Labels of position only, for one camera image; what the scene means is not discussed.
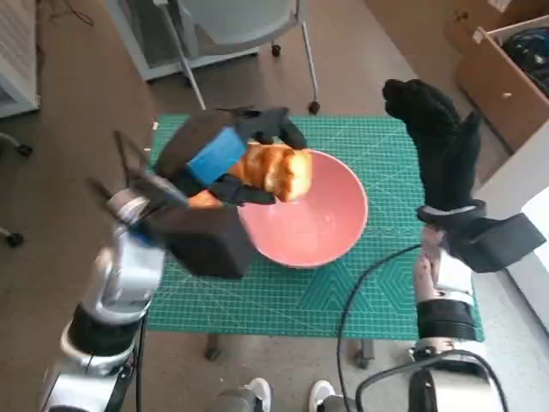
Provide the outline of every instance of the chair leg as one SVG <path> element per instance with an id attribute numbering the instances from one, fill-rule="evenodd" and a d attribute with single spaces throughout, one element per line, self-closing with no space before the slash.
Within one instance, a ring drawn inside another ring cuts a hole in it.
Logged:
<path id="1" fill-rule="evenodd" d="M 17 142 L 17 139 L 7 133 L 2 133 L 0 131 L 0 138 L 9 142 L 9 144 L 11 144 L 14 148 L 18 148 L 19 146 L 21 146 L 21 144 Z"/>
<path id="2" fill-rule="evenodd" d="M 168 9 L 167 5 L 162 6 L 161 8 L 162 8 L 162 14 L 164 15 L 164 21 L 166 22 L 168 31 L 170 32 L 170 35 L 172 36 L 172 40 L 175 43 L 176 49 L 178 51 L 181 68 L 183 69 L 183 72 L 185 73 L 185 75 L 190 81 L 190 85 L 195 91 L 195 95 L 196 95 L 196 98 L 198 99 L 198 103 L 200 104 L 201 109 L 206 110 L 206 105 L 204 104 L 204 99 L 202 98 L 202 94 L 200 93 L 200 88 L 198 88 L 198 85 L 196 84 L 196 79 L 192 74 L 192 69 L 189 66 L 189 61 L 187 60 L 187 57 L 183 52 L 183 44 L 181 43 L 181 39 L 179 38 L 178 30 L 175 28 L 172 17 L 170 16 L 170 10 Z"/>
<path id="3" fill-rule="evenodd" d="M 15 148 L 15 150 L 17 150 L 17 153 L 19 153 L 19 155 L 23 157 L 30 157 L 30 155 L 33 153 L 33 148 L 27 146 L 26 144 L 19 143 L 17 139 L 7 133 L 2 133 L 0 131 L 0 139 L 5 140 L 9 144 L 11 144 Z"/>
<path id="4" fill-rule="evenodd" d="M 2 235 L 9 247 L 15 249 L 25 241 L 20 233 L 12 233 L 5 227 L 0 227 L 0 235 Z"/>
<path id="5" fill-rule="evenodd" d="M 309 62 L 309 71 L 311 73 L 312 87 L 313 87 L 313 93 L 314 93 L 314 100 L 309 105 L 309 110 L 310 110 L 310 112 L 313 112 L 314 109 L 316 109 L 316 112 L 318 112 L 318 109 L 320 108 L 320 105 L 318 104 L 317 73 L 315 71 L 315 64 L 312 60 L 312 51 L 311 51 L 311 43 L 309 41 L 309 33 L 307 32 L 307 26 L 306 26 L 304 21 L 301 23 L 301 30 L 303 32 L 303 41 L 305 43 L 305 50 L 307 51 L 307 60 Z"/>

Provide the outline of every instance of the black cable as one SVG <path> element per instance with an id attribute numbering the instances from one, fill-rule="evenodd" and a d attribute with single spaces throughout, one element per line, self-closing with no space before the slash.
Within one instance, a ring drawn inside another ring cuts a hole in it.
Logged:
<path id="1" fill-rule="evenodd" d="M 92 19 L 89 15 L 86 13 L 82 13 L 81 11 L 75 9 L 72 7 L 72 4 L 70 4 L 69 0 L 63 0 L 63 3 L 65 3 L 65 6 L 67 10 L 56 12 L 55 7 L 53 5 L 53 0 L 50 0 L 50 8 L 51 8 L 51 15 L 48 20 L 52 21 L 54 19 L 57 19 L 58 17 L 61 17 L 63 15 L 74 15 L 80 20 L 82 23 L 87 24 L 90 27 L 95 26 L 94 19 Z"/>
<path id="2" fill-rule="evenodd" d="M 128 166 L 128 159 L 126 158 L 126 152 L 124 151 L 123 134 L 121 131 L 116 130 L 113 135 L 114 142 L 117 146 L 118 157 L 120 158 L 120 166 L 124 173 L 125 186 L 130 186 L 130 167 Z"/>
<path id="3" fill-rule="evenodd" d="M 136 412 L 142 412 L 142 378 L 143 378 L 143 352 L 145 351 L 145 335 L 147 334 L 148 311 L 141 321 L 139 331 L 139 349 L 136 359 Z"/>
<path id="4" fill-rule="evenodd" d="M 345 329 L 345 323 L 347 322 L 347 316 L 349 315 L 351 311 L 351 306 L 353 305 L 354 298 L 356 297 L 357 293 L 360 290 L 360 287 L 362 286 L 362 283 L 366 279 L 366 277 L 379 268 L 380 266 L 386 264 L 389 260 L 392 260 L 394 258 L 398 258 L 400 255 L 403 255 L 405 253 L 408 253 L 409 251 L 413 251 L 414 249 L 420 248 L 421 245 L 413 245 L 409 246 L 406 249 L 402 249 L 400 251 L 396 251 L 395 253 L 391 253 L 390 255 L 384 257 L 383 259 L 378 260 L 374 264 L 372 264 L 368 269 L 364 271 L 364 273 L 360 276 L 357 283 L 354 285 L 353 291 L 349 295 L 349 299 L 347 299 L 347 303 L 345 304 L 345 308 L 343 309 L 343 313 L 341 314 L 341 322 L 340 322 L 340 328 L 337 332 L 337 349 L 336 349 L 336 358 L 337 358 L 337 374 L 340 378 L 340 385 L 341 385 L 341 394 L 343 396 L 343 402 L 345 403 L 345 408 L 347 412 L 351 412 L 351 405 L 349 405 L 349 401 L 347 399 L 347 388 L 345 387 L 345 381 L 343 380 L 343 369 L 341 368 L 341 340 L 343 338 L 343 331 Z"/>
<path id="5" fill-rule="evenodd" d="M 364 392 L 366 388 L 375 384 L 376 382 L 379 382 L 380 380 L 388 378 L 389 376 L 393 376 L 397 373 L 417 372 L 420 369 L 423 369 L 426 367 L 432 367 L 436 364 L 443 363 L 443 360 L 445 358 L 448 358 L 450 356 L 457 356 L 457 355 L 470 356 L 472 358 L 475 358 L 485 368 L 485 370 L 488 372 L 488 376 L 492 379 L 493 383 L 498 389 L 498 394 L 499 394 L 499 398 L 501 399 L 503 411 L 509 412 L 509 407 L 507 405 L 507 399 L 505 398 L 504 389 L 501 386 L 501 382 L 499 381 L 498 376 L 496 376 L 496 373 L 493 371 L 490 364 L 479 354 L 476 354 L 475 352 L 471 352 L 468 350 L 463 350 L 463 349 L 448 350 L 446 352 L 442 352 L 441 354 L 436 354 L 432 357 L 429 357 L 423 360 L 417 360 L 415 362 L 408 363 L 406 365 L 400 365 L 399 367 L 393 367 L 386 371 L 382 371 L 382 372 L 371 375 L 368 379 L 363 380 L 360 383 L 359 387 L 357 388 L 357 391 L 355 394 L 355 402 L 357 404 L 357 410 L 359 412 L 364 412 L 364 406 L 362 405 L 362 392 Z"/>

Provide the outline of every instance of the bread roll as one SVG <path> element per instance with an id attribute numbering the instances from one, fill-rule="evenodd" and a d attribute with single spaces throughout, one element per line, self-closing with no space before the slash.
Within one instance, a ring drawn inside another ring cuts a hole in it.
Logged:
<path id="1" fill-rule="evenodd" d="M 201 191 L 189 198 L 189 207 L 193 209 L 220 208 L 223 202 L 209 191 Z"/>
<path id="2" fill-rule="evenodd" d="M 285 144 L 248 143 L 248 150 L 229 173 L 247 185 L 273 193 L 282 202 L 304 195 L 311 187 L 312 156 Z"/>

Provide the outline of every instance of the shoe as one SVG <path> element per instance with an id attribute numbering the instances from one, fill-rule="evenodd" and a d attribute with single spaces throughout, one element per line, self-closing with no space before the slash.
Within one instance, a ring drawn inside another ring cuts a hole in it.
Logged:
<path id="1" fill-rule="evenodd" d="M 273 392 L 268 382 L 263 378 L 255 378 L 245 386 L 256 395 L 256 398 L 261 400 L 263 404 L 263 412 L 270 412 L 273 402 Z"/>
<path id="2" fill-rule="evenodd" d="M 309 394 L 309 412 L 317 412 L 318 405 L 324 402 L 327 397 L 335 395 L 334 386 L 327 380 L 317 381 Z"/>

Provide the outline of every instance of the table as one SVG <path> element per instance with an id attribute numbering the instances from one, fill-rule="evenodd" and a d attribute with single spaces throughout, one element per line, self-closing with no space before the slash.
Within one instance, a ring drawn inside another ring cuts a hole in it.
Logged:
<path id="1" fill-rule="evenodd" d="M 159 118 L 152 162 L 184 115 Z M 354 283 L 370 264 L 419 241 L 423 203 L 417 157 L 402 122 L 369 117 L 293 117 L 311 148 L 347 163 L 369 202 L 366 230 L 345 256 L 315 270 L 293 270 L 257 257 L 242 281 L 191 276 L 172 258 L 149 312 L 150 330 L 335 337 Z M 355 300 L 345 338 L 418 338 L 413 291 L 417 252 L 372 274 Z"/>

